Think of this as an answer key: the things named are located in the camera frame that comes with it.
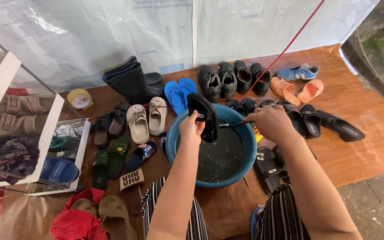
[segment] orange slipper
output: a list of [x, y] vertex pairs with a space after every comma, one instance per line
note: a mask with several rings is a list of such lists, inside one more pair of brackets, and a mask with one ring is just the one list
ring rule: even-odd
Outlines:
[[318, 79], [311, 80], [305, 85], [305, 87], [303, 88], [303, 91], [299, 93], [299, 95], [297, 95], [297, 98], [302, 103], [307, 103], [312, 98], [321, 94], [323, 89], [324, 89], [323, 81]]
[[270, 81], [270, 88], [279, 95], [282, 99], [293, 103], [296, 106], [300, 105], [300, 100], [294, 95], [295, 87], [284, 79], [273, 77]]

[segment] striped pants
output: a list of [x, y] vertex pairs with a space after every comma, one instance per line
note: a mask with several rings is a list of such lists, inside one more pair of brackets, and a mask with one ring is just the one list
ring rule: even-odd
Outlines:
[[[142, 217], [145, 239], [152, 213], [166, 178], [155, 181], [142, 197]], [[257, 234], [254, 240], [310, 240], [301, 221], [290, 184], [277, 188], [266, 202], [264, 210], [257, 216]], [[207, 240], [204, 217], [198, 201], [193, 198], [186, 240]]]

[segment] hand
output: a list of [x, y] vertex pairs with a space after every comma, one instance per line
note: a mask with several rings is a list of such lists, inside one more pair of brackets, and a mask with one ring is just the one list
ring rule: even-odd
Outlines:
[[244, 120], [254, 122], [263, 137], [278, 145], [296, 135], [300, 136], [281, 105], [276, 105], [275, 108], [269, 106], [256, 108], [254, 113], [248, 115]]
[[198, 117], [198, 112], [193, 111], [190, 117], [186, 117], [180, 123], [180, 136], [182, 142], [192, 143], [195, 146], [201, 144], [201, 133], [204, 130], [205, 122], [195, 121]]

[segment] person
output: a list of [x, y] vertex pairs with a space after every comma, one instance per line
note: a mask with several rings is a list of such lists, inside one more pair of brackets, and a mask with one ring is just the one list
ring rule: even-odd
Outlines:
[[[205, 126], [195, 121], [197, 115], [194, 111], [180, 124], [182, 141], [168, 177], [154, 182], [142, 199], [147, 240], [209, 239], [194, 197]], [[264, 208], [255, 211], [252, 239], [361, 240], [339, 193], [282, 106], [256, 108], [244, 120], [254, 122], [266, 139], [281, 147], [291, 182], [277, 188]]]

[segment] water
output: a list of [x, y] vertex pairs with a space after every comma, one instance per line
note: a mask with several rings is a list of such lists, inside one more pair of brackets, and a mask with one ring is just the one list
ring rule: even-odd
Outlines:
[[[221, 118], [218, 124], [227, 123]], [[180, 134], [176, 140], [176, 151]], [[218, 138], [212, 143], [199, 145], [198, 172], [196, 179], [203, 182], [222, 182], [230, 178], [241, 166], [244, 143], [234, 128], [219, 129]]]

